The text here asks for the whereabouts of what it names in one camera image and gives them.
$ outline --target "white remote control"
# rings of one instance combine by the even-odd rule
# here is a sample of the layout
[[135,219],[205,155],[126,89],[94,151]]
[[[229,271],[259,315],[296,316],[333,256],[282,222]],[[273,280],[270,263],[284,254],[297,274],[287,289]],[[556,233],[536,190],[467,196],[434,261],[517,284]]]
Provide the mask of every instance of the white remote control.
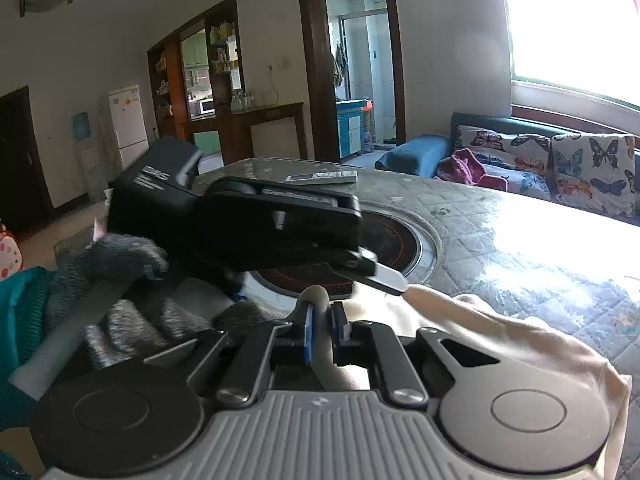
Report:
[[289,175],[284,180],[285,184],[296,184],[297,186],[306,186],[308,184],[352,184],[357,181],[358,172],[355,170]]

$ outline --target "round burner ring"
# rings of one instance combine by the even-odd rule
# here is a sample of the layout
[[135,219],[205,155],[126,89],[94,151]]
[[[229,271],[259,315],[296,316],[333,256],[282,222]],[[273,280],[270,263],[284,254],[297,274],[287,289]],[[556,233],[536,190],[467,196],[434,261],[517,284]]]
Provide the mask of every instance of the round burner ring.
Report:
[[[423,248],[416,229],[397,216],[380,212],[364,210],[362,217],[363,247],[376,253],[380,263],[409,275]],[[310,285],[324,286],[332,300],[343,300],[353,292],[353,282],[335,274],[327,264],[258,270],[251,274],[262,286],[293,298]]]

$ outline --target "finger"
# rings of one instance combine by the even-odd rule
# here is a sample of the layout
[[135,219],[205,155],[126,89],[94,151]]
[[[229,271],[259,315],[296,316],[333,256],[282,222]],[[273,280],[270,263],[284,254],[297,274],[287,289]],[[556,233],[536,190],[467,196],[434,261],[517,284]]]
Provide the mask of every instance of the finger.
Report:
[[129,355],[113,349],[107,336],[95,324],[84,327],[84,340],[89,347],[89,358],[94,368],[107,368],[130,358]]
[[215,317],[212,325],[218,330],[251,328],[263,321],[283,319],[285,316],[285,312],[266,309],[252,300],[242,300],[233,304],[222,314]]
[[210,328],[209,321],[187,312],[171,298],[165,298],[164,300],[162,312],[160,313],[160,323],[162,324],[162,329],[174,340],[182,339]]
[[82,255],[82,270],[93,279],[160,278],[168,269],[166,252],[148,238],[107,233]]
[[113,305],[107,316],[107,330],[114,348],[128,355],[151,352],[167,343],[129,300]]

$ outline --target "circular pad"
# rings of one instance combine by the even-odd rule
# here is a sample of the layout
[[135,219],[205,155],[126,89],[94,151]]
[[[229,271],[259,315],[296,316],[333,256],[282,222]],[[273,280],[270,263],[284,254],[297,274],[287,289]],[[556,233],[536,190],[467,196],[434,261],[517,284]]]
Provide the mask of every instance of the circular pad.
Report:
[[566,408],[560,399],[536,390],[504,392],[495,397],[491,412],[505,427],[523,433],[552,430],[566,417]]
[[108,478],[170,460],[196,438],[203,420],[200,400],[171,370],[118,365],[50,389],[34,407],[31,434],[47,462]]
[[112,386],[85,396],[76,404],[76,420],[85,428],[102,433],[127,431],[149,414],[149,402],[142,395]]
[[610,428],[597,392],[505,357],[464,367],[445,354],[444,345],[440,349],[454,385],[442,397],[438,418],[443,434],[464,455],[525,475],[594,465]]

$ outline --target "butterfly-patterned cushion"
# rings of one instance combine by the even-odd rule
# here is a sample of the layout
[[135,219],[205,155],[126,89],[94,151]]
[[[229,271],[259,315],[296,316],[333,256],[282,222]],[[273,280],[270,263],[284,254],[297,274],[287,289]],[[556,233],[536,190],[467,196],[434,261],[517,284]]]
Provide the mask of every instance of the butterfly-patterned cushion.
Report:
[[545,179],[531,171],[505,170],[490,164],[483,164],[484,169],[490,175],[501,176],[507,179],[507,192],[532,196],[542,200],[551,200],[551,192]]
[[550,139],[537,134],[507,135],[477,126],[459,126],[455,149],[469,148],[481,164],[545,176]]
[[635,139],[622,134],[565,134],[551,149],[558,201],[609,216],[636,213]]

